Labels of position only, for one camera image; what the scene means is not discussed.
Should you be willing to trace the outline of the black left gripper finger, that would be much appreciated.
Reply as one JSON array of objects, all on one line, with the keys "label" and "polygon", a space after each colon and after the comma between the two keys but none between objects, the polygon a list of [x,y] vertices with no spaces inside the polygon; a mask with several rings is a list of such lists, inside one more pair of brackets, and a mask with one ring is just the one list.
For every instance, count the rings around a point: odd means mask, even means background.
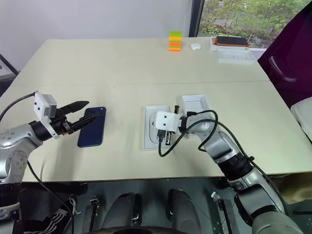
[{"label": "black left gripper finger", "polygon": [[74,112],[81,110],[82,108],[84,108],[88,104],[89,104],[89,101],[76,101],[76,102],[70,103],[68,105],[65,105],[65,106],[59,108],[59,110],[64,115],[67,115],[69,113],[74,113]]},{"label": "black left gripper finger", "polygon": [[95,119],[97,119],[98,116],[99,114],[91,114],[91,115],[83,116],[78,121],[72,123],[71,129],[80,130],[86,125],[92,123]]}]

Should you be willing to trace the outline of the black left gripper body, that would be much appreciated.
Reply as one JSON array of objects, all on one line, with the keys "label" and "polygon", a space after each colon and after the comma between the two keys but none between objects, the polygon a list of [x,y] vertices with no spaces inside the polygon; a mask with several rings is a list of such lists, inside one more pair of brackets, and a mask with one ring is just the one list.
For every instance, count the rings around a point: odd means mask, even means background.
[{"label": "black left gripper body", "polygon": [[58,135],[72,134],[72,123],[67,121],[68,109],[57,109],[54,117],[51,118],[50,125]]}]

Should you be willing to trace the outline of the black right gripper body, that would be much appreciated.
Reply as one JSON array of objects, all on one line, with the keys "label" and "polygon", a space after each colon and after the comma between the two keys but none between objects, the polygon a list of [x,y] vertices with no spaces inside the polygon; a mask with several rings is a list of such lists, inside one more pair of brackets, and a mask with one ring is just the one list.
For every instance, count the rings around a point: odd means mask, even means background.
[{"label": "black right gripper body", "polygon": [[165,146],[171,146],[171,132],[165,130],[158,130],[157,139],[159,147],[161,147],[163,142]]}]

